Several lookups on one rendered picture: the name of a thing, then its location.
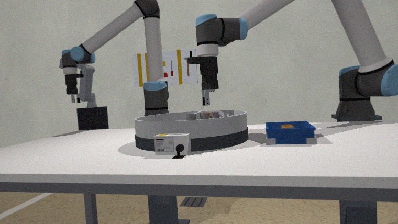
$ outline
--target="circular bin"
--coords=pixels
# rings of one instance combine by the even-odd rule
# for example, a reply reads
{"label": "circular bin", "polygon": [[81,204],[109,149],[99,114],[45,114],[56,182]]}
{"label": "circular bin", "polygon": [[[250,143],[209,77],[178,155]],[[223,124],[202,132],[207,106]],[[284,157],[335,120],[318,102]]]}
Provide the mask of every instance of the circular bin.
{"label": "circular bin", "polygon": [[157,114],[134,122],[136,147],[147,151],[155,151],[155,135],[166,133],[189,133],[192,152],[232,147],[249,139],[246,112],[238,110]]}

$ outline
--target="floor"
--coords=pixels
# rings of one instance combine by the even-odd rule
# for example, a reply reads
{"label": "floor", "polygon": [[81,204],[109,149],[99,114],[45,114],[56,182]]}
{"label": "floor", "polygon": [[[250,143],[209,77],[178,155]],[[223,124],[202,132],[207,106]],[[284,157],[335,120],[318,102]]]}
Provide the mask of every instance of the floor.
{"label": "floor", "polygon": [[[42,193],[0,193],[0,216]],[[178,196],[178,205],[185,196]],[[378,224],[398,224],[398,203],[377,203]],[[99,224],[148,224],[145,195],[97,195]],[[190,224],[339,223],[339,202],[209,197],[204,207],[178,207]],[[2,219],[0,224],[85,224],[83,194],[51,194]]]}

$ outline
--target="table leg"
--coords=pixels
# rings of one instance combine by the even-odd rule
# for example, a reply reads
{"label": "table leg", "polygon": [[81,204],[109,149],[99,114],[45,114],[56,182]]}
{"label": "table leg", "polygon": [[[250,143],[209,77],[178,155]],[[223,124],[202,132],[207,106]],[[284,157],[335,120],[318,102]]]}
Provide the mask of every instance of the table leg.
{"label": "table leg", "polygon": [[95,194],[84,193],[84,209],[86,212],[86,224],[98,224]]}
{"label": "table leg", "polygon": [[340,224],[377,224],[376,202],[340,201]]}
{"label": "table leg", "polygon": [[177,196],[148,195],[149,224],[189,224],[178,219]]}

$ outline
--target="blue bin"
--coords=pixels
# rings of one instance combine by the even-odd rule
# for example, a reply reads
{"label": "blue bin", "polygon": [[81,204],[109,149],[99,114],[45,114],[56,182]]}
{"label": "blue bin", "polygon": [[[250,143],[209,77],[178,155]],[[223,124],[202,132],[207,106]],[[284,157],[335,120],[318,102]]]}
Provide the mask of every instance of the blue bin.
{"label": "blue bin", "polygon": [[[294,128],[282,128],[293,125]],[[267,122],[267,138],[276,139],[276,144],[307,144],[307,138],[314,138],[315,127],[308,121]]]}

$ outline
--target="white floor line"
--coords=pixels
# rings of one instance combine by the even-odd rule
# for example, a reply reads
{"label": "white floor line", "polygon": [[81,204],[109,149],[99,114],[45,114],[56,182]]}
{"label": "white floor line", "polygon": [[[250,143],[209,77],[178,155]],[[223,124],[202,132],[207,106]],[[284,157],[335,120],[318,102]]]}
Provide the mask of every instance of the white floor line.
{"label": "white floor line", "polygon": [[22,204],[20,204],[20,205],[18,205],[18,206],[16,206],[16,207],[10,209],[10,210],[7,210],[7,211],[5,211],[5,212],[3,212],[3,213],[0,214],[0,219],[3,219],[3,218],[5,218],[5,217],[11,215],[12,213],[15,213],[15,212],[17,212],[17,211],[19,211],[19,210],[21,210],[21,209],[23,209],[23,208],[25,208],[25,207],[27,207],[27,206],[33,204],[33,203],[39,201],[39,200],[42,200],[43,198],[45,198],[45,197],[47,197],[47,196],[49,196],[49,195],[51,195],[51,194],[52,194],[52,193],[44,193],[44,194],[41,194],[41,195],[39,195],[39,196],[37,196],[37,197],[35,197],[35,198],[33,198],[33,199],[27,201],[27,202],[24,202],[24,203],[22,203]]}

